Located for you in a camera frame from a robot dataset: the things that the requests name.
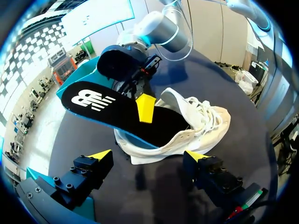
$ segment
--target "black insole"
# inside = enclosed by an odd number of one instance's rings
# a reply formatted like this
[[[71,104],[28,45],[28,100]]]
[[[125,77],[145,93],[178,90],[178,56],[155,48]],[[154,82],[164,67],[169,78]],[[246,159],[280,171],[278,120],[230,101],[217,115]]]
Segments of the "black insole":
[[[81,95],[85,94],[86,97],[91,97],[89,91],[99,93],[100,101],[91,104],[89,101],[92,99],[89,98],[82,102],[84,97],[76,97],[82,90],[86,90],[84,93],[81,92]],[[72,98],[73,102],[80,101],[79,104],[85,103],[85,106],[73,103]],[[151,124],[140,122],[137,103],[133,99],[105,86],[85,81],[69,85],[62,95],[61,102],[66,109],[75,114],[126,131],[156,147],[166,145],[175,134],[189,126],[181,114],[159,106],[154,108]]]

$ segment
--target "shoelace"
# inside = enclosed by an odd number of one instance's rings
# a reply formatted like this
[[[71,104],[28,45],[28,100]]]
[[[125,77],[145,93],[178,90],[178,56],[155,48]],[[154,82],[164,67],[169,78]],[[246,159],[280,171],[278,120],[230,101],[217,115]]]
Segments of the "shoelace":
[[[200,102],[196,97],[186,99],[202,115],[204,128],[197,135],[205,135],[207,132],[222,125],[222,117],[210,106],[209,101]]]

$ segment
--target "white shoe upper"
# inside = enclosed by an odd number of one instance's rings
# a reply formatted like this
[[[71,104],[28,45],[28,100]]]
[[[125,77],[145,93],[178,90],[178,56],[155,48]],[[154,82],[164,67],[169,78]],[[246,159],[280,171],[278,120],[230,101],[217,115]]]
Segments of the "white shoe upper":
[[[165,146],[155,149],[145,147],[138,139],[115,129],[118,145],[131,156],[134,165],[160,161],[170,155],[183,154],[185,150],[205,154],[223,138],[229,128],[230,115],[226,109],[210,106],[208,101],[201,103],[195,97],[184,99],[172,88],[162,92],[156,106],[179,112],[190,129],[178,132]]]

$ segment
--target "dark blue circular table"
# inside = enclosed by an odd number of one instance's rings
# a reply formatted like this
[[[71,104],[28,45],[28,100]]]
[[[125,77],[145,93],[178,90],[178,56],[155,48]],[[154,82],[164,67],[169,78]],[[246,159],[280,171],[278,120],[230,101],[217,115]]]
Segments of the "dark blue circular table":
[[[216,155],[244,187],[256,182],[269,190],[266,199],[275,199],[277,164],[272,142],[256,108],[239,86],[221,68],[193,50],[180,62],[163,60],[151,80],[159,97],[166,87],[183,97],[208,100],[231,115],[227,134],[208,155]],[[182,156],[132,165],[114,143],[109,127],[66,112],[54,143],[49,175],[63,175],[81,154],[91,155],[112,149],[114,167],[99,190],[92,192],[96,220],[102,224],[215,223],[221,215],[203,190],[188,191],[182,170]],[[254,213],[259,219],[265,207]]]

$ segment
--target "new balance logo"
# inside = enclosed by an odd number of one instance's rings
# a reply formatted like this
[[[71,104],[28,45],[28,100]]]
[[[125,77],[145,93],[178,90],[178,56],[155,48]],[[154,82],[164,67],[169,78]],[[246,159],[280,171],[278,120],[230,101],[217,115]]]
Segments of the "new balance logo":
[[[71,101],[74,104],[84,107],[91,104],[93,110],[101,111],[101,109],[104,109],[106,106],[113,103],[115,99],[108,96],[102,98],[102,94],[95,91],[81,90],[78,96],[73,97]]]

